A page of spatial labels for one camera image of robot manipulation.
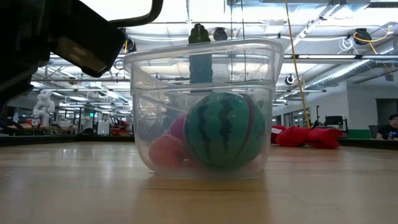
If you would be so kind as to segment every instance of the black-haired person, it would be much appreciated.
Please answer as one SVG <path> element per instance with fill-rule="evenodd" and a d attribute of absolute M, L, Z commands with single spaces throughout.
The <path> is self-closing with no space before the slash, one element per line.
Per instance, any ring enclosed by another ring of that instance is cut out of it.
<path fill-rule="evenodd" d="M 389 117 L 389 124 L 380 126 L 379 130 L 377 131 L 376 139 L 398 140 L 398 114 L 393 114 Z"/>

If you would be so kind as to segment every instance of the green striped ball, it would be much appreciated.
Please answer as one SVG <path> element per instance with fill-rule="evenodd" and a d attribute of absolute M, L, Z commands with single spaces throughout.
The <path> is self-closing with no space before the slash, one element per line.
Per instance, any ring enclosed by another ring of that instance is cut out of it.
<path fill-rule="evenodd" d="M 212 93 L 185 118 L 184 141 L 191 155 L 212 169 L 238 169 L 260 153 L 265 119 L 247 94 Z"/>

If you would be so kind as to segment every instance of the clear plastic container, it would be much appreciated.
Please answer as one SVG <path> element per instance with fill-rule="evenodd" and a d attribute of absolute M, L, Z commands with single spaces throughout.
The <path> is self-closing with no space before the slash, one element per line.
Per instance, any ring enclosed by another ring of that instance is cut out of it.
<path fill-rule="evenodd" d="M 270 148 L 283 59 L 282 45 L 269 39 L 127 55 L 134 134 L 145 165 L 173 177 L 255 177 Z"/>

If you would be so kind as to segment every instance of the wooden floor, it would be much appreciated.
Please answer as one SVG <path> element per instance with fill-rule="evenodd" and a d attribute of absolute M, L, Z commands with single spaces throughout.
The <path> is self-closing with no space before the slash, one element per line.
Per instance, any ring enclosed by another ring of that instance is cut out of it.
<path fill-rule="evenodd" d="M 398 223 L 398 152 L 274 148 L 258 180 L 150 173 L 131 143 L 0 147 L 0 223 Z"/>

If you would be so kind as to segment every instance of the security camera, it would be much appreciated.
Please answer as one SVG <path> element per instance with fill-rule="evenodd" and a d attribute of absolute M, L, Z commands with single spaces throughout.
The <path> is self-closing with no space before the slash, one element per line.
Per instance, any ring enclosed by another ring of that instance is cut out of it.
<path fill-rule="evenodd" d="M 294 82 L 294 76 L 292 74 L 290 74 L 289 76 L 287 76 L 285 78 L 285 84 L 286 85 L 291 85 Z"/>

